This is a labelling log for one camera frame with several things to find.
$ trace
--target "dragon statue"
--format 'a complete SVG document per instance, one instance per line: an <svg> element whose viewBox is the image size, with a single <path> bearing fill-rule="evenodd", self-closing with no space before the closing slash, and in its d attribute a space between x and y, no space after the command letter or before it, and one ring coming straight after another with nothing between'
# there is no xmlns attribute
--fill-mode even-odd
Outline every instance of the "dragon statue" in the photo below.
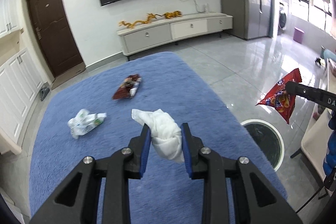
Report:
<svg viewBox="0 0 336 224"><path fill-rule="evenodd" d="M163 15L150 13L150 14L147 14L147 19L145 21L138 20L133 23L121 21L119 22L119 26L124 25L126 26L126 28L133 29L137 23L141 23L141 24L151 23L152 19L156 19L156 16L165 17L167 19L174 18L174 17L182 17L182 12L181 11L167 12L167 13L164 13Z"/></svg>
<svg viewBox="0 0 336 224"><path fill-rule="evenodd" d="M119 26L125 25L127 28L133 29L137 23L148 24L148 23L151 23L151 20L154 18L156 18L156 15L150 13L150 14L147 14L147 19L145 21L138 20L133 23L121 21L119 22Z"/></svg>
<svg viewBox="0 0 336 224"><path fill-rule="evenodd" d="M181 11L174 11L174 12L167 12L164 13L163 15L155 14L160 17L165 17L165 18L173 18L173 17L182 17L182 12Z"/></svg>

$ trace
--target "window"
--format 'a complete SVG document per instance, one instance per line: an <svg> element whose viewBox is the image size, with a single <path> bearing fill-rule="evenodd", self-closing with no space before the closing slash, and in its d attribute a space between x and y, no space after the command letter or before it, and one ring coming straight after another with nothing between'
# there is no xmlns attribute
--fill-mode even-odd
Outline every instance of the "window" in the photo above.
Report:
<svg viewBox="0 0 336 224"><path fill-rule="evenodd" d="M309 21L318 28L330 34L332 27L332 3L323 0L291 0L290 13L303 20Z"/></svg>

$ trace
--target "purple stool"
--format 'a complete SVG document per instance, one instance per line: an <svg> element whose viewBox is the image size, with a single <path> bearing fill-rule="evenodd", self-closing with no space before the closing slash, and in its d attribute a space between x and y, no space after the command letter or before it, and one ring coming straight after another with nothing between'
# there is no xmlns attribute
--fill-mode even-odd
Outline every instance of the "purple stool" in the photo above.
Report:
<svg viewBox="0 0 336 224"><path fill-rule="evenodd" d="M293 40L302 44L302 40L303 40L303 35L305 34L305 32L303 32L302 30L298 29L298 28L294 28L294 35L293 35Z"/></svg>

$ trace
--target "blue carpet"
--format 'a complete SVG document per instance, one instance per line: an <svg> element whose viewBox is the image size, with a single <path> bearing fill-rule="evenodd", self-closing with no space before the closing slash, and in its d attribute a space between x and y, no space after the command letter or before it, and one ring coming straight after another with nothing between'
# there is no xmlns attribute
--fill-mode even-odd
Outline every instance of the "blue carpet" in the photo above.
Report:
<svg viewBox="0 0 336 224"><path fill-rule="evenodd" d="M143 82L135 97L111 100L124 78L136 73ZM82 108L91 113L107 112L107 118L75 140L67 122ZM192 134L222 156L247 156L286 198L270 163L221 99L177 55L164 52L127 62L55 95L44 114L31 157L31 215L83 157L108 157L140 134L142 127L132 120L132 108L161 108L178 125L188 122ZM159 158L152 147L146 172L141 180L130 180L129 193L133 224L201 221L203 182L190 180L184 164ZM101 203L98 216L100 223Z"/></svg>

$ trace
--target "brown door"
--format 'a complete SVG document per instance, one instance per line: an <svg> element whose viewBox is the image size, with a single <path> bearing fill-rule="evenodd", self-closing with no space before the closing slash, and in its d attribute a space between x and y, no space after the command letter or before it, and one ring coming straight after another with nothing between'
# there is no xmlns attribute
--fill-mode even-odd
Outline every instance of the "brown door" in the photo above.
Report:
<svg viewBox="0 0 336 224"><path fill-rule="evenodd" d="M28 0L36 39L54 77L83 62L62 0Z"/></svg>

